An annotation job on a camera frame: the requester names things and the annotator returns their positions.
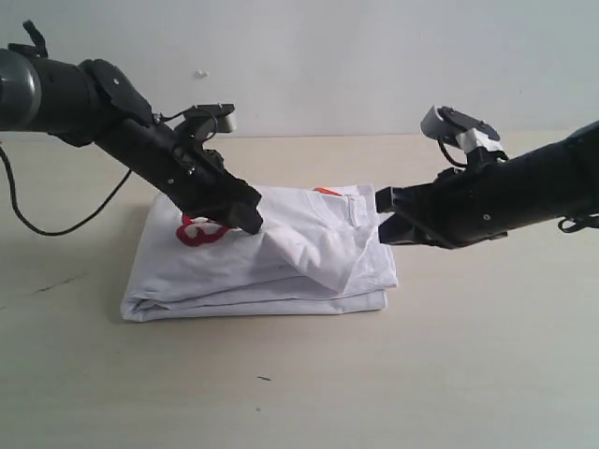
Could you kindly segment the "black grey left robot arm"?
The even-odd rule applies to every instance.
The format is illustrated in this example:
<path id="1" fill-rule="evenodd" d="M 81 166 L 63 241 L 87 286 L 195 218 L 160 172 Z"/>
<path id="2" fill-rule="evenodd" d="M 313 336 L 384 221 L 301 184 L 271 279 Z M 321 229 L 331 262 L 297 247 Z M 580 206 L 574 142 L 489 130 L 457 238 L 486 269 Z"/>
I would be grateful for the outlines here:
<path id="1" fill-rule="evenodd" d="M 95 144 L 188 217 L 258 233 L 260 193 L 205 146 L 233 131 L 234 105 L 191 106 L 171 128 L 119 67 L 103 59 L 52 60 L 36 26 L 22 26 L 31 44 L 1 50 L 2 131 L 44 133 L 77 148 Z"/>

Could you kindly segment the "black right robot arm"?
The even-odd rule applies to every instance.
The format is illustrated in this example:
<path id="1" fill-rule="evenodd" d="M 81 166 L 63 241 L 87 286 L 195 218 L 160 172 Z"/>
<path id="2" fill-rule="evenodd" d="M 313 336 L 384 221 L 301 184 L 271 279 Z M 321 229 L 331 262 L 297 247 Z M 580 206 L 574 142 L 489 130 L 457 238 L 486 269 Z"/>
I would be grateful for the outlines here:
<path id="1" fill-rule="evenodd" d="M 500 162 L 489 153 L 436 179 L 375 195 L 388 245 L 459 249 L 557 220 L 562 232 L 598 226 L 598 125 Z"/>

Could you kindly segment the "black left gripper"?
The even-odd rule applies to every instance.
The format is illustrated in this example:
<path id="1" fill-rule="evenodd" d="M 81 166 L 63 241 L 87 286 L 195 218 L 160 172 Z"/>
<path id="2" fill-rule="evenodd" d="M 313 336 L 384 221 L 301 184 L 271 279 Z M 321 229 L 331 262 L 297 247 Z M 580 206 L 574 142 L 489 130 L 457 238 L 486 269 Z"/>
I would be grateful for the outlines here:
<path id="1" fill-rule="evenodd" d="M 97 115 L 97 146 L 167 195 L 191 219 L 256 235 L 262 195 L 224 167 L 203 141 L 179 136 L 162 119 L 139 122 L 118 111 Z"/>

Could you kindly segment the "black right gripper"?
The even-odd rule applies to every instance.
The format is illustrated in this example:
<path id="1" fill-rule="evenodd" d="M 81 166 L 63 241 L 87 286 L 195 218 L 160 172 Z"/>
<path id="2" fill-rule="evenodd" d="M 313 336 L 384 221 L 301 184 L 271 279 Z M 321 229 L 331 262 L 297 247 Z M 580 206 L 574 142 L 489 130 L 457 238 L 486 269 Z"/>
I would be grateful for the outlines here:
<path id="1" fill-rule="evenodd" d="M 378 226 L 380 242 L 459 249 L 505 237 L 514 229 L 514 163 L 449 168 L 432 182 L 377 191 L 377 212 L 392 212 Z"/>

